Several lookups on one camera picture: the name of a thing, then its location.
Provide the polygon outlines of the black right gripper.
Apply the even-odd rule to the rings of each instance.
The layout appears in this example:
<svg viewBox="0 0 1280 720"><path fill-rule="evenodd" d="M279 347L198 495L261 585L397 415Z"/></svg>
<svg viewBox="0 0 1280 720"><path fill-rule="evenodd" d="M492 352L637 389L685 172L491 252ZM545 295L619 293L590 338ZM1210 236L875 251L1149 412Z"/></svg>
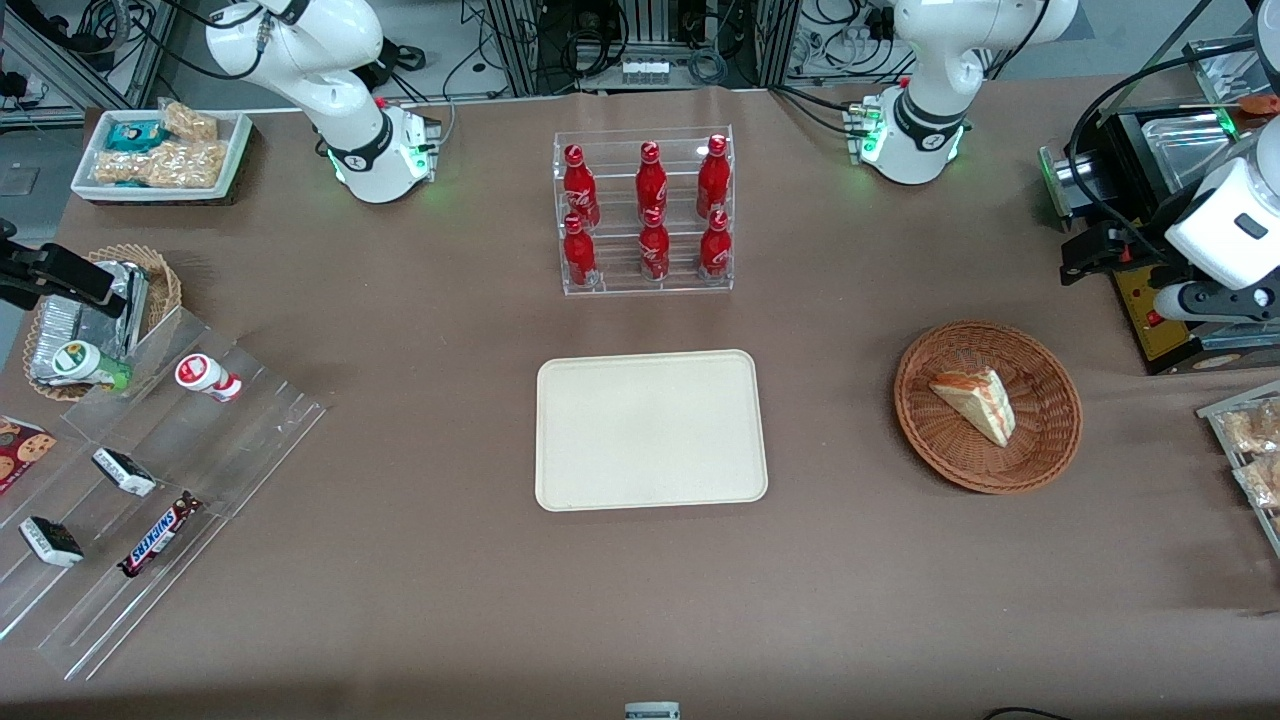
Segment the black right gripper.
<svg viewBox="0 0 1280 720"><path fill-rule="evenodd" d="M1 222L1 301L24 311L46 296L114 309L114 275L56 243L37 249L14 241L17 228Z"/></svg>

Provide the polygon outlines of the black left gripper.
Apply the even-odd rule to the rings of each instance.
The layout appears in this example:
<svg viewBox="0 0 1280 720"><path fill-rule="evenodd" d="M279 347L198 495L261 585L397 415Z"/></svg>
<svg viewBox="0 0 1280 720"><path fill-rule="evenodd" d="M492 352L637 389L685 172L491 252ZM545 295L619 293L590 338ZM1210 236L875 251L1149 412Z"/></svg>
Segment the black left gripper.
<svg viewBox="0 0 1280 720"><path fill-rule="evenodd" d="M1149 241L1142 228L1130 231L1115 220L1088 224L1076 240L1060 246L1060 284L1075 284L1102 272L1134 279L1146 274L1148 287L1162 290L1183 282L1183 265L1170 250L1162 240Z"/></svg>

